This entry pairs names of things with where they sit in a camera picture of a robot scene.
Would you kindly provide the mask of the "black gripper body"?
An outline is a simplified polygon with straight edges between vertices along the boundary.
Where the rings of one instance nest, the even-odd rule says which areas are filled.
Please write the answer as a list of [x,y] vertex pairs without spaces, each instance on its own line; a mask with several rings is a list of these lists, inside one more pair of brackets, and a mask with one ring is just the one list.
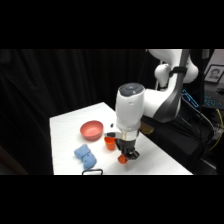
[[122,140],[122,139],[116,139],[115,143],[116,143],[117,148],[121,152],[125,152],[127,154],[130,154],[131,152],[136,151],[135,150],[135,143],[136,143],[135,140],[125,141],[125,140]]

